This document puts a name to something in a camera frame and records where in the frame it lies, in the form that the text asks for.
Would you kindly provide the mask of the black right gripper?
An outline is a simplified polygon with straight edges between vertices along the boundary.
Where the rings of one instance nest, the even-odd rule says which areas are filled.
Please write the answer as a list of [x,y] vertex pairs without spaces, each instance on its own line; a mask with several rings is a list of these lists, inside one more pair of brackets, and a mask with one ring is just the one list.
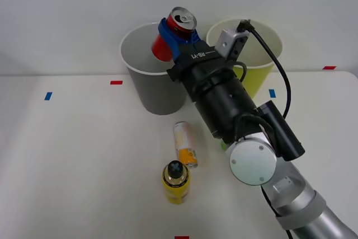
[[184,44],[180,44],[178,27],[174,17],[163,18],[158,25],[157,36],[157,59],[163,62],[173,59],[174,65],[167,73],[174,82],[183,81],[195,68],[205,64],[218,69],[238,65],[236,61],[222,57],[213,46],[201,41],[196,29],[185,31]]

